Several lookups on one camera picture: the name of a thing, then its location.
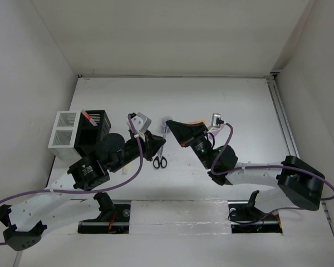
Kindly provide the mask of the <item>black handled scissors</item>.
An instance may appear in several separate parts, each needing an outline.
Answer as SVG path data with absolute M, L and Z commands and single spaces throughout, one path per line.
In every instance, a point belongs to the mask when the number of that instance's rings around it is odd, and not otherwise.
M 153 159 L 153 167 L 154 169 L 165 169 L 168 165 L 167 159 L 163 156 L 164 147 L 162 146 L 157 156 Z

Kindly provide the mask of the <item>blue ballpoint pen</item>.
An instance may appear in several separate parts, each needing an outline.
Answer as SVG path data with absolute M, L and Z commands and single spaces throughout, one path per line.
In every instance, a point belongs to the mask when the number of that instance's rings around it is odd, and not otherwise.
M 166 138 L 167 133 L 168 133 L 168 126 L 166 124 L 165 127 L 164 127 L 164 132 L 163 132 L 163 138 L 164 139 Z

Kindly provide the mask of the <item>jar of paper clips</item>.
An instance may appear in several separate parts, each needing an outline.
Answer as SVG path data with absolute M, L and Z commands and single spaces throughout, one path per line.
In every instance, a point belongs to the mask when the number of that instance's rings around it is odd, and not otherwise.
M 173 119 L 172 119 L 171 117 L 169 117 L 169 116 L 163 117 L 163 118 L 161 119 L 161 126 L 162 126 L 162 127 L 165 127 L 166 122 L 167 122 L 168 120 L 173 120 Z

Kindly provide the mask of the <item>orange highlighter pen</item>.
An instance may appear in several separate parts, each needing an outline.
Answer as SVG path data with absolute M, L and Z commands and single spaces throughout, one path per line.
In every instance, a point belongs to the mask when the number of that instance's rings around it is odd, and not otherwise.
M 92 125 L 94 124 L 93 119 L 91 118 L 91 116 L 85 110 L 81 110 L 81 113 L 90 122 L 90 124 L 92 124 Z

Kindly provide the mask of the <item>red highlighter pen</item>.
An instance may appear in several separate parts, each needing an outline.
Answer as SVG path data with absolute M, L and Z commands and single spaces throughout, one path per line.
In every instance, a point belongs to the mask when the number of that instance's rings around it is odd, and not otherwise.
M 93 126 L 97 126 L 97 123 L 85 110 L 82 110 L 81 113 L 86 117 L 86 119 L 89 121 L 90 124 L 92 124 Z

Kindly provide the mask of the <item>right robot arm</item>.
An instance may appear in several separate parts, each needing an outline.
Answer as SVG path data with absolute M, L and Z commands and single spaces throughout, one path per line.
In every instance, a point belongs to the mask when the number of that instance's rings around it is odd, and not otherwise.
M 252 219 L 276 209 L 297 207 L 308 211 L 320 208 L 325 177 L 296 156 L 287 156 L 279 164 L 251 164 L 238 161 L 228 143 L 215 148 L 208 135 L 225 122 L 215 115 L 211 126 L 168 120 L 168 128 L 181 147 L 191 147 L 209 177 L 218 185 L 261 185 L 250 196 L 246 212 Z

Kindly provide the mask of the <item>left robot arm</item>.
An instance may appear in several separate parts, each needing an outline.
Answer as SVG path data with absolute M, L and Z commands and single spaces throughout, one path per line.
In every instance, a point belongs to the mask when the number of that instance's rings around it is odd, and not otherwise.
M 6 227 L 4 245 L 22 251 L 50 232 L 78 221 L 113 223 L 116 208 L 108 195 L 111 189 L 99 186 L 135 159 L 151 161 L 165 143 L 150 131 L 144 137 L 132 135 L 128 141 L 118 133 L 106 135 L 45 189 L 30 192 L 30 198 L 19 204 L 0 203 L 0 222 Z

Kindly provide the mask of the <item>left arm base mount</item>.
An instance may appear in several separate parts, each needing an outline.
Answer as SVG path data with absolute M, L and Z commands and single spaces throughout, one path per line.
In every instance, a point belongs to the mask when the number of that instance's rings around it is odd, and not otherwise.
M 108 193 L 94 196 L 99 204 L 99 215 L 94 219 L 80 221 L 79 234 L 128 234 L 130 227 L 131 201 L 112 201 Z

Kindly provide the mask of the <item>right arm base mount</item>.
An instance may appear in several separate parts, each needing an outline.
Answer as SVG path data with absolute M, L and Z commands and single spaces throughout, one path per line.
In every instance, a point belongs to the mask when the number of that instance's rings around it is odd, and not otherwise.
M 232 234 L 282 234 L 281 221 L 278 214 L 266 214 L 255 207 L 259 190 L 252 192 L 248 201 L 231 201 L 228 204 L 228 220 Z

